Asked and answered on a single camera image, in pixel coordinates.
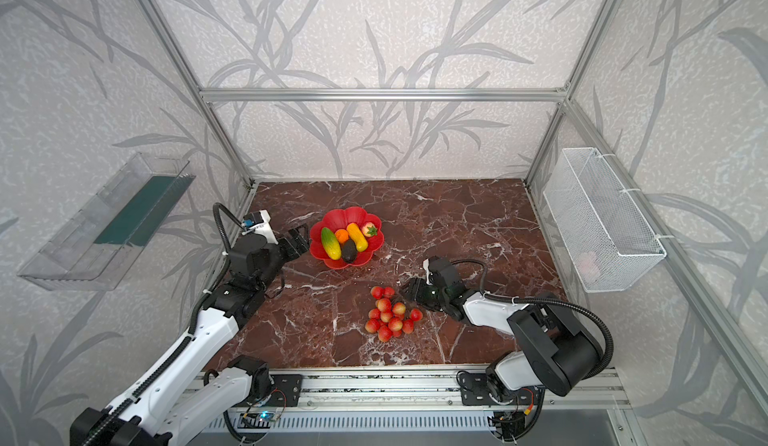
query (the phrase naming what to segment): wire mesh basket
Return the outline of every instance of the wire mesh basket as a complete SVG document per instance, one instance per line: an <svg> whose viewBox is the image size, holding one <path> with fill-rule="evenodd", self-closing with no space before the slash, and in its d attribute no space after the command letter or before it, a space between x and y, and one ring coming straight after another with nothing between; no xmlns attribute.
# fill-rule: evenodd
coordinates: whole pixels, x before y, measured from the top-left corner
<svg viewBox="0 0 768 446"><path fill-rule="evenodd" d="M624 291L667 256L595 148L562 149L544 200L587 292Z"/></svg>

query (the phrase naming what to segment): brown marble surface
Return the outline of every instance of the brown marble surface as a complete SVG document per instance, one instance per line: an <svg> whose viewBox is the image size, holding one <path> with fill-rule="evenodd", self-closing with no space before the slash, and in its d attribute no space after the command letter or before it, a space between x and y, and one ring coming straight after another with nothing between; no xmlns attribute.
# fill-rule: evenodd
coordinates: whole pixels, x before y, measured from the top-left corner
<svg viewBox="0 0 768 446"><path fill-rule="evenodd" d="M399 290L408 278L423 275L422 262L432 255L486 261L489 291L553 291L565 299L518 179L262 183L251 210L267 209L279 234L303 222L311 227L329 210L352 205L382 220L386 240L372 260L332 271L306 253L287 264L283 294L267 300L209 368L225 368L241 354L271 368L298 368L485 363L515 350L514 339L490 327L466 326L428 311L411 335L381 343L366 333L368 311L375 307L370 288ZM478 269L458 268L468 287L477 287ZM406 304L409 311L415 306Z"/></svg>

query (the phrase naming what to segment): clear plastic box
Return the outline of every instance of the clear plastic box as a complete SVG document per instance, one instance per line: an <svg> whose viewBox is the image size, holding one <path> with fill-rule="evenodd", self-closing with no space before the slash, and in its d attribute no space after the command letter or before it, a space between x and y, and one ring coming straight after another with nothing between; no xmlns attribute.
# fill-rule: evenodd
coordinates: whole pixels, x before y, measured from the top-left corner
<svg viewBox="0 0 768 446"><path fill-rule="evenodd" d="M115 289L194 179L188 164L137 153L18 275L48 290Z"/></svg>

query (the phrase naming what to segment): wallpaper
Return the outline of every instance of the wallpaper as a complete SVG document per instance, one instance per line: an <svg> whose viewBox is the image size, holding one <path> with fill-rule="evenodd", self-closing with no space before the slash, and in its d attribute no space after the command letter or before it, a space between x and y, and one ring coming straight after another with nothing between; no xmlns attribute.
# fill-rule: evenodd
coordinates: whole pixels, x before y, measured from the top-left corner
<svg viewBox="0 0 768 446"><path fill-rule="evenodd" d="M624 0L579 104L765 358L768 0ZM768 424L664 264L629 290L584 293L533 181L569 296L607 321L613 365L650 444L768 444Z"/></svg>
<svg viewBox="0 0 768 446"><path fill-rule="evenodd" d="M133 0L0 0L0 443L66 444L178 336L247 191ZM197 177L120 285L16 273L136 152Z"/></svg>
<svg viewBox="0 0 768 446"><path fill-rule="evenodd" d="M206 87L561 87L601 0L158 0Z"/></svg>
<svg viewBox="0 0 768 446"><path fill-rule="evenodd" d="M768 360L768 0L627 4L578 102Z"/></svg>
<svg viewBox="0 0 768 446"><path fill-rule="evenodd" d="M255 178L525 176L550 102L231 102L216 113Z"/></svg>
<svg viewBox="0 0 768 446"><path fill-rule="evenodd" d="M561 149L585 146L565 119L533 177L532 198L568 297L600 316L614 337L611 365L648 444L768 444L768 423L663 262L627 291L584 291L543 191Z"/></svg>

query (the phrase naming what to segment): black mounting bracket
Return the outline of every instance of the black mounting bracket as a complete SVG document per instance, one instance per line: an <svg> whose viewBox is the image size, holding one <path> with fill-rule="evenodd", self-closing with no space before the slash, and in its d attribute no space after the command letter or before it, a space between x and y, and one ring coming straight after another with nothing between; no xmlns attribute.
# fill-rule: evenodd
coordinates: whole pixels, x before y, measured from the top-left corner
<svg viewBox="0 0 768 446"><path fill-rule="evenodd" d="M462 404L465 406L499 406L501 405L493 400L488 390L488 375L485 373L462 373L458 375L458 385L462 390ZM538 401L539 395L543 394L540 388L531 386L531 392L520 388L512 392L512 402L503 406L504 408L527 407L531 404L531 393L533 393L533 403Z"/></svg>

